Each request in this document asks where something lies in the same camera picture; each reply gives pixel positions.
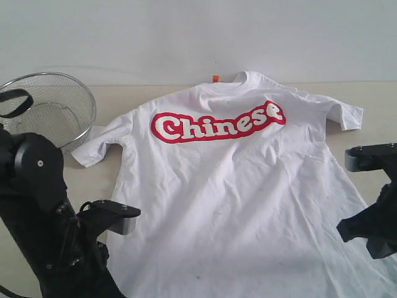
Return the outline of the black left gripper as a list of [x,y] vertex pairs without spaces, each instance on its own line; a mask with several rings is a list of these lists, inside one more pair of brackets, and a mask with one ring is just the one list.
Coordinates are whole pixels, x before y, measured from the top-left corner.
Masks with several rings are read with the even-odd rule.
[[45,242],[43,297],[124,297],[107,269],[105,245],[81,214],[56,217]]

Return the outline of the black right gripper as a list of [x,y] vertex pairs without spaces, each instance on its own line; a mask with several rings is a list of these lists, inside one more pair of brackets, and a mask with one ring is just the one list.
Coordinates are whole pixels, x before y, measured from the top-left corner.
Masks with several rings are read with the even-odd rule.
[[366,248],[375,260],[396,254],[396,184],[384,185],[374,204],[341,220],[337,231],[345,243],[366,239]]

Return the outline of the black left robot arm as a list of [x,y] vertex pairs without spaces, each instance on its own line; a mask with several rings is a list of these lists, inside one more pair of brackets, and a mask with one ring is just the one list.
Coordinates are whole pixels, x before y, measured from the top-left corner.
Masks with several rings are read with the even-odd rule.
[[109,200],[75,212],[63,179],[62,151],[36,133],[1,130],[1,218],[36,275],[44,297],[120,297],[97,241],[125,234],[140,210]]

